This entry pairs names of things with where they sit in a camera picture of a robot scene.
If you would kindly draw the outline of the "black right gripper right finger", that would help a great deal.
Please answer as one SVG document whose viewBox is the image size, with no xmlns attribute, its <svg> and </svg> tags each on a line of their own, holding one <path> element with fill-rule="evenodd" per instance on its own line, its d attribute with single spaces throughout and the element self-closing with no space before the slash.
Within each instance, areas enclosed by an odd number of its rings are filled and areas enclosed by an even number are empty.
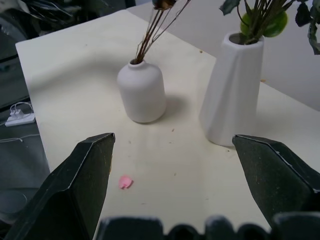
<svg viewBox="0 0 320 240">
<path fill-rule="evenodd" d="M 249 190 L 268 223 L 286 212 L 320 212 L 320 173 L 279 141 L 234 135 Z"/>
</svg>

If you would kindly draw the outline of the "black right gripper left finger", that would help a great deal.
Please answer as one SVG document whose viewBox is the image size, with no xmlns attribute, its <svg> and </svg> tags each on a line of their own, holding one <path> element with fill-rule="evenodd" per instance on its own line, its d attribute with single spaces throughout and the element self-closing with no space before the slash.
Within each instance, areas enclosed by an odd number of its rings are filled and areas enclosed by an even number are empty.
<svg viewBox="0 0 320 240">
<path fill-rule="evenodd" d="M 45 179 L 4 240 L 92 240 L 105 202 L 114 133 L 79 142 Z"/>
</svg>

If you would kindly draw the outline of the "pink flower petal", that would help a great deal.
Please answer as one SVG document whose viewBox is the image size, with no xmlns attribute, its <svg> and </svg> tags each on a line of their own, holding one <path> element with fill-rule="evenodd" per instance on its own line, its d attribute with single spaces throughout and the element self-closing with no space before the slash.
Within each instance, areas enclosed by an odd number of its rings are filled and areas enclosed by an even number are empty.
<svg viewBox="0 0 320 240">
<path fill-rule="evenodd" d="M 133 180 L 127 176 L 127 175 L 123 175 L 119 178 L 119 181 L 118 181 L 118 187 L 120 189 L 128 189 L 131 187 L 131 185 L 133 184 Z"/>
</svg>

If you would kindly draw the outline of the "green leafy flower bouquet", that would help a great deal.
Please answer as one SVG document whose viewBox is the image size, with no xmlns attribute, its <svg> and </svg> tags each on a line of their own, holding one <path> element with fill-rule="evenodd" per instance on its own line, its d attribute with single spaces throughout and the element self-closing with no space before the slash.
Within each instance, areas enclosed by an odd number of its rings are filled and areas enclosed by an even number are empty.
<svg viewBox="0 0 320 240">
<path fill-rule="evenodd" d="M 224 0 L 219 10 L 224 16 L 236 10 L 240 20 L 240 32 L 234 35 L 235 43 L 243 46 L 256 44 L 262 38 L 280 35 L 288 23 L 287 10 L 298 3 L 294 21 L 298 27 L 308 25 L 307 38 L 314 55 L 320 55 L 320 42 L 317 38 L 320 27 L 320 0 Z"/>
</svg>

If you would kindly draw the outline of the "dried brown flower bouquet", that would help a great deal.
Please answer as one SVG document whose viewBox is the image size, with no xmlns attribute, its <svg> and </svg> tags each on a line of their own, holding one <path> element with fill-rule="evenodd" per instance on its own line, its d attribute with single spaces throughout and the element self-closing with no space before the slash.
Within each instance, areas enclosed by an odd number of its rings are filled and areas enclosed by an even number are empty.
<svg viewBox="0 0 320 240">
<path fill-rule="evenodd" d="M 175 7 L 179 0 L 152 0 L 152 13 L 148 21 L 148 27 L 142 38 L 142 41 L 138 44 L 133 64 L 140 64 L 151 46 L 160 38 L 160 36 L 177 20 L 183 10 L 190 4 L 192 0 L 183 0 L 181 9 L 179 9 L 173 19 L 163 27 L 168 15 Z"/>
</svg>

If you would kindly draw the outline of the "white power strip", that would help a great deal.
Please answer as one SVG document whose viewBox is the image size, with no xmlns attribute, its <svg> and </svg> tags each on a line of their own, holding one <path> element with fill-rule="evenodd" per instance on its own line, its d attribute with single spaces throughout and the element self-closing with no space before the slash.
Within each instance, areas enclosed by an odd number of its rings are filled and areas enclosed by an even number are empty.
<svg viewBox="0 0 320 240">
<path fill-rule="evenodd" d="M 34 113 L 30 114 L 24 114 L 23 117 L 20 118 L 14 118 L 10 116 L 4 125 L 6 127 L 13 127 L 13 126 L 20 126 L 20 125 L 27 125 L 27 124 L 32 124 L 36 121 L 36 117 Z"/>
</svg>

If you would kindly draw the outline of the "tall faceted white vase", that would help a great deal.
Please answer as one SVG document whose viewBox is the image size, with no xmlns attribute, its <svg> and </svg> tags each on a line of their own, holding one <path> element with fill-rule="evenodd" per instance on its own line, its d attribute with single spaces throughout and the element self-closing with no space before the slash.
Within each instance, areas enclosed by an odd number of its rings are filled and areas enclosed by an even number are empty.
<svg viewBox="0 0 320 240">
<path fill-rule="evenodd" d="M 255 130 L 264 38 L 248 45 L 241 40 L 238 32 L 225 35 L 200 108 L 204 135 L 219 146 Z"/>
</svg>

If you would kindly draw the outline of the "short round white vase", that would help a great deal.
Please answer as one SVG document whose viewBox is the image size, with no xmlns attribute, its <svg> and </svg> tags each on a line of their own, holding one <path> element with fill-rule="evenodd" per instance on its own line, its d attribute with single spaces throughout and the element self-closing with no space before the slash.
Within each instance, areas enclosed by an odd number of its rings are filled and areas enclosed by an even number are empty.
<svg viewBox="0 0 320 240">
<path fill-rule="evenodd" d="M 131 60 L 117 75 L 117 85 L 127 116 L 140 124 L 158 120 L 167 107 L 163 74 L 154 64 Z"/>
</svg>

